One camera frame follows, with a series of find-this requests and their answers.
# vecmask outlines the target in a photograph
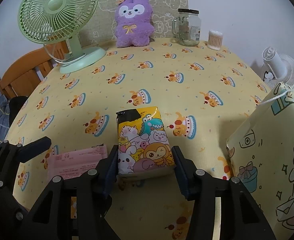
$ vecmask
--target fan base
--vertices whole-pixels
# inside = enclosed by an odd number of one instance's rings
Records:
[[[82,52],[86,54],[85,57],[66,66],[61,66],[60,73],[67,74],[83,69],[94,64],[95,62],[103,58],[104,55],[106,55],[106,51],[100,47],[89,47],[83,49]]]

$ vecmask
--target black jar lid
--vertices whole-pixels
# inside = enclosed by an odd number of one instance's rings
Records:
[[[179,8],[179,9],[178,9],[178,12],[186,12],[186,13],[199,14],[199,11],[197,11],[197,10],[184,9],[184,8]]]

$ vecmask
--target purple plush toy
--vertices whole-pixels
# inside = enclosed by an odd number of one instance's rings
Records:
[[[148,45],[149,36],[154,32],[150,24],[151,14],[149,0],[124,0],[120,3],[115,12],[117,47]]]

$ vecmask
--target yellow bow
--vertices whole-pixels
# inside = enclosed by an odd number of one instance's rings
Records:
[[[128,34],[129,32],[133,33],[132,29],[137,28],[137,25],[133,24],[133,25],[125,25],[124,27],[122,27],[123,29],[127,30],[126,34]]]

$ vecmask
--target white wall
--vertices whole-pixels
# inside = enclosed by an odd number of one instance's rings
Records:
[[[18,28],[20,2],[0,4],[0,76],[19,57],[41,47]],[[289,0],[189,0],[189,8],[200,11],[202,39],[207,39],[209,29],[222,31],[223,44],[259,74],[257,66],[267,46],[294,58],[294,7]]]

